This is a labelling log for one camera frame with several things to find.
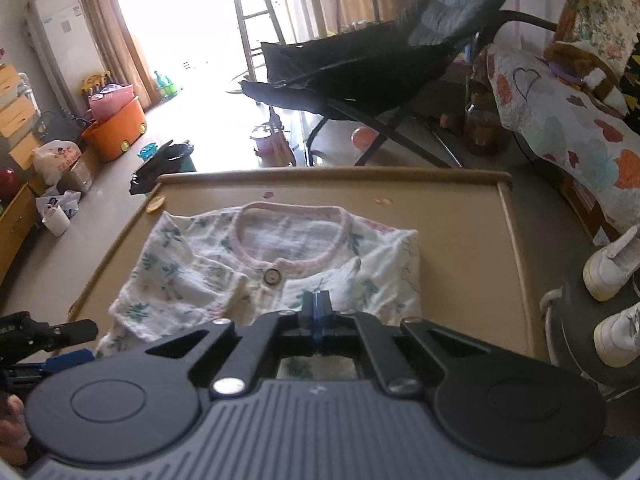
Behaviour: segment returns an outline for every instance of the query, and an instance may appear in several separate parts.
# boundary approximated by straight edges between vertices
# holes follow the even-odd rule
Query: stool
[[[248,14],[247,16],[245,16],[244,12],[242,11],[242,0],[234,0],[234,4],[236,6],[236,16],[238,17],[238,27],[240,28],[242,50],[244,51],[244,58],[246,59],[246,66],[249,73],[248,80],[256,81],[254,57],[260,56],[260,54],[262,54],[262,49],[260,47],[251,48],[251,46],[249,45],[249,36],[246,31],[246,21],[250,20],[251,18],[256,18],[257,16],[268,14],[271,19],[271,23],[273,23],[273,28],[276,31],[278,43],[285,44],[284,36],[282,34],[280,24],[278,23],[278,19],[276,17],[275,10],[273,9],[271,0],[264,0],[264,5],[267,7],[266,10],[254,12],[253,14]]]

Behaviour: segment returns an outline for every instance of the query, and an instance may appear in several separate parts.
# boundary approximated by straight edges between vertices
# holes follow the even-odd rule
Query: person's hand
[[[10,465],[19,466],[27,462],[24,452],[24,437],[27,427],[24,425],[24,404],[12,395],[6,400],[6,415],[0,416],[0,458]]]

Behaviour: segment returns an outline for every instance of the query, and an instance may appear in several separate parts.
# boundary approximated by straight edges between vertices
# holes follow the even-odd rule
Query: floral baby shirt
[[[328,290],[334,310],[383,324],[420,316],[417,232],[339,207],[255,202],[194,217],[164,212],[110,306],[111,355],[198,324],[299,310],[305,291]]]

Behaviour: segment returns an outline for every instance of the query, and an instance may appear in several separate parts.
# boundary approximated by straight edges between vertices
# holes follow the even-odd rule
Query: wooden tray
[[[164,209],[190,216],[261,201],[272,192],[271,202],[338,205],[390,226],[417,229],[424,317],[544,358],[542,324],[530,298],[510,188],[507,173],[491,171],[277,168],[164,175],[149,198],[163,194]],[[70,319],[93,319],[100,336],[111,327],[107,309],[160,214],[147,214],[145,205],[69,311]]]

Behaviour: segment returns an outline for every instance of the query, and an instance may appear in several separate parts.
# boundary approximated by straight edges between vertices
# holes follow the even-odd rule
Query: orange storage box
[[[105,123],[89,126],[82,138],[95,148],[103,162],[109,162],[128,152],[130,146],[145,132],[145,113],[140,100],[135,97]]]

